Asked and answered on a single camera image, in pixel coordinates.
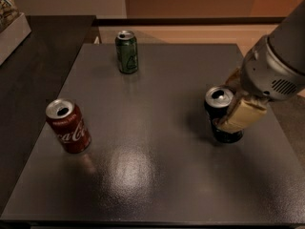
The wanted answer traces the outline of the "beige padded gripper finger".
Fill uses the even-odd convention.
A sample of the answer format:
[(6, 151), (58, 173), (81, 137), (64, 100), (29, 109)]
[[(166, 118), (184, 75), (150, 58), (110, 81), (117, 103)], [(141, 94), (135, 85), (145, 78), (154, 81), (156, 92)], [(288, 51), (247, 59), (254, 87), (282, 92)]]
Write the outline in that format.
[(237, 92), (240, 89), (240, 69), (236, 68), (225, 81), (225, 85)]
[(217, 128), (230, 134), (244, 130), (267, 113), (267, 103), (267, 100), (256, 97), (242, 97), (234, 108), (217, 122)]

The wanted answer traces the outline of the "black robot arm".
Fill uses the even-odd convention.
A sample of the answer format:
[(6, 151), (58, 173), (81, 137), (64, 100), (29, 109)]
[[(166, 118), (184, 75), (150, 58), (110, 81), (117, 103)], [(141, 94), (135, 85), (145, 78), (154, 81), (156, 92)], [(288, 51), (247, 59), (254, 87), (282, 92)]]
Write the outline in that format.
[(255, 123), (270, 102), (305, 89), (305, 1), (249, 49), (225, 85), (234, 90), (234, 98), (216, 127), (227, 133)]

